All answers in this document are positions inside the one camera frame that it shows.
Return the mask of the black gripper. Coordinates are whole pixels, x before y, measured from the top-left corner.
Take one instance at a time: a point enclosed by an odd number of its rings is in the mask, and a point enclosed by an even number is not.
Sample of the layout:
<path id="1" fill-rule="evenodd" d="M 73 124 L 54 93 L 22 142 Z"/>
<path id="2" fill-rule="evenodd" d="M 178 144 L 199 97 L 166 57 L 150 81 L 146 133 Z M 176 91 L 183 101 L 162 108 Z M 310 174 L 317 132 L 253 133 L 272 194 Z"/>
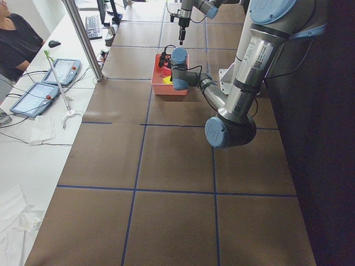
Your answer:
<path id="1" fill-rule="evenodd" d="M 173 22 L 174 18 L 179 19 L 179 44 L 183 45 L 185 36 L 186 36 L 186 28 L 190 24 L 191 19 L 191 10 L 190 9 L 178 9 L 176 13 L 170 13 L 170 21 Z"/>
<path id="2" fill-rule="evenodd" d="M 165 46 L 163 52 L 159 57 L 159 62 L 158 62 L 159 68 L 167 67 L 168 69 L 171 69 L 171 63 L 170 63 L 171 55 L 166 52 L 168 47 L 174 47 L 174 46 L 173 45 Z"/>

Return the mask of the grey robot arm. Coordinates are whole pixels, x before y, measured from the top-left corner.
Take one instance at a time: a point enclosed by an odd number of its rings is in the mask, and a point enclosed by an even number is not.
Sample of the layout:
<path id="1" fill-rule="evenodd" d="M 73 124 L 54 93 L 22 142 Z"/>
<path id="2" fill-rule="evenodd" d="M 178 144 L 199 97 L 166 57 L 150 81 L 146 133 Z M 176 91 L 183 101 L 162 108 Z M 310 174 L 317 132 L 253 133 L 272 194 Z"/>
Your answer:
<path id="1" fill-rule="evenodd" d="M 249 109 L 280 46 L 290 40 L 321 35 L 327 25 L 327 8 L 327 1 L 250 1 L 235 61 L 224 72 L 230 77 L 228 94 L 209 74 L 188 69 L 183 47 L 173 50 L 173 88 L 199 88 L 217 111 L 205 124 L 205 135 L 212 147 L 225 149 L 253 140 L 256 124 Z"/>
<path id="2" fill-rule="evenodd" d="M 183 0 L 181 8 L 176 13 L 170 13 L 170 21 L 178 19 L 179 29 L 179 44 L 183 45 L 186 36 L 186 29 L 191 22 L 192 9 L 195 7 L 206 17 L 213 19 L 219 10 L 219 7 L 225 3 L 223 0 L 203 1 L 203 0 Z"/>

